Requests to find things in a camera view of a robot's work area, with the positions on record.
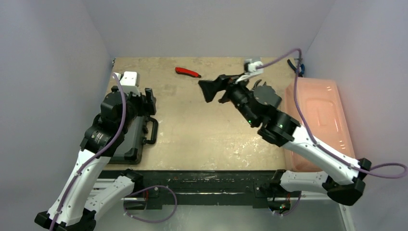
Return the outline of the black poker set case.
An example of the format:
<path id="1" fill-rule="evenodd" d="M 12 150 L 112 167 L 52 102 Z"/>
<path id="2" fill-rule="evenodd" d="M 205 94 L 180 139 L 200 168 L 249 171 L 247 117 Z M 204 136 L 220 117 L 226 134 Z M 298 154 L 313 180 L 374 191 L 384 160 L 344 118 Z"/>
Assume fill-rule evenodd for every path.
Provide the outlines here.
<path id="1" fill-rule="evenodd" d="M 145 145 L 157 141 L 159 123 L 150 116 L 139 116 L 134 119 L 124 141 L 118 146 L 110 164 L 137 165 L 142 160 Z"/>

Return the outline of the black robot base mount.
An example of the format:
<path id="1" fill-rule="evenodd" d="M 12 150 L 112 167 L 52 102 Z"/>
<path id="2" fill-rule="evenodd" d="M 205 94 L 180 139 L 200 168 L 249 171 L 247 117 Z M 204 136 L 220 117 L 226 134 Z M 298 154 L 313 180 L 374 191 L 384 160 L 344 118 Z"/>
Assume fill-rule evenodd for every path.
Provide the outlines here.
<path id="1" fill-rule="evenodd" d="M 281 170 L 104 170 L 99 182 L 120 175 L 136 178 L 135 196 L 124 198 L 126 209 L 162 209 L 164 205 L 244 205 L 285 213 L 299 192 L 279 185 Z"/>

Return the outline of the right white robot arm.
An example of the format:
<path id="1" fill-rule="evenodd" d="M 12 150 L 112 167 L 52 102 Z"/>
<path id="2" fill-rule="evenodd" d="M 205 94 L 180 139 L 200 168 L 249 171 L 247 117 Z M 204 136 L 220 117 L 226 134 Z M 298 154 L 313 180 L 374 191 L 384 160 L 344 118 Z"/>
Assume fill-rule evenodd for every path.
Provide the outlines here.
<path id="1" fill-rule="evenodd" d="M 199 80 L 198 84 L 206 102 L 223 91 L 219 102 L 231 102 L 248 124 L 257 128 L 263 140 L 292 151 L 320 168 L 319 172 L 282 170 L 270 183 L 274 195 L 294 191 L 322 193 L 347 206 L 361 198 L 371 162 L 365 158 L 353 159 L 310 135 L 305 124 L 278 108 L 282 99 L 271 86 L 258 81 L 248 88 L 248 80 L 227 75 L 215 80 Z"/>

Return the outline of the blue handled pliers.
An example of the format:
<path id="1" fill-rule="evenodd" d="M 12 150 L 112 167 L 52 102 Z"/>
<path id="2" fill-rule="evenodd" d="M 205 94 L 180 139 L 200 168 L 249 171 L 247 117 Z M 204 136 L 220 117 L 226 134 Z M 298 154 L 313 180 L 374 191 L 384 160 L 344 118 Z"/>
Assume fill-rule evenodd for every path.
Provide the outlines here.
<path id="1" fill-rule="evenodd" d="M 287 64 L 299 77 L 304 76 L 305 65 L 301 61 L 298 62 L 299 66 L 295 66 L 290 59 L 287 59 Z"/>

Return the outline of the red utility knife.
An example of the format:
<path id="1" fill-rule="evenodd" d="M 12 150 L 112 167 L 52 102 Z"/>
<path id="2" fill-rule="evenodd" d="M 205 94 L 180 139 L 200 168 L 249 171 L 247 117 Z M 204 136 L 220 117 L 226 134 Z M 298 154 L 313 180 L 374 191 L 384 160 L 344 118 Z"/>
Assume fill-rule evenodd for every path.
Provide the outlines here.
<path id="1" fill-rule="evenodd" d="M 193 78 L 201 78 L 202 77 L 197 72 L 186 69 L 186 68 L 182 68 L 182 67 L 175 67 L 175 72 L 177 74 L 179 74 L 179 75 L 190 76 L 190 77 L 193 77 Z"/>

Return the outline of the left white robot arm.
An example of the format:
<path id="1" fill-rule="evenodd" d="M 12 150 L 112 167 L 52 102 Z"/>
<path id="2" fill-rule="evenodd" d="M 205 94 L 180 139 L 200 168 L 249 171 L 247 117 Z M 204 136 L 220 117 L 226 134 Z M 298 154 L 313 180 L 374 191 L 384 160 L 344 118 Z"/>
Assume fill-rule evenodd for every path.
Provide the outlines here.
<path id="1" fill-rule="evenodd" d="M 156 98 L 151 88 L 139 90 L 140 75 L 114 73 L 113 86 L 101 103 L 80 144 L 75 166 L 61 194 L 34 222 L 50 231 L 92 231 L 101 216 L 120 198 L 137 197 L 143 192 L 142 175 L 125 170 L 96 196 L 90 193 L 105 166 L 141 162 L 146 144 L 155 144 L 158 122 Z"/>

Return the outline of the pink translucent plastic bin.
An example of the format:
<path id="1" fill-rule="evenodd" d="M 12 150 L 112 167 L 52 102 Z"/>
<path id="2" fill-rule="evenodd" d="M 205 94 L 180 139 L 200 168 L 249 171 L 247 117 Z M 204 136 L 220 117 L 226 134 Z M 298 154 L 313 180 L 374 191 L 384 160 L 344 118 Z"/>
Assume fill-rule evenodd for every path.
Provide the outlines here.
<path id="1" fill-rule="evenodd" d="M 340 153 L 355 157 L 335 81 L 300 77 L 285 89 L 281 109 L 302 123 L 295 103 L 299 104 L 314 136 Z"/>

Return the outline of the black handled pliers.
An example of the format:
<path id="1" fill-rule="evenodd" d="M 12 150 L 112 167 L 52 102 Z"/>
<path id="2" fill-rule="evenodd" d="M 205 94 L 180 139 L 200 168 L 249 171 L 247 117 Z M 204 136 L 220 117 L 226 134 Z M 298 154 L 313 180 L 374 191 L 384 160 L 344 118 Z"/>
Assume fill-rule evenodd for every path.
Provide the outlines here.
<path id="1" fill-rule="evenodd" d="M 254 83 L 254 86 L 252 87 L 252 90 L 255 90 L 259 86 L 266 86 L 266 85 L 267 85 L 267 83 L 265 81 L 262 82 L 262 80 L 259 79 Z"/>

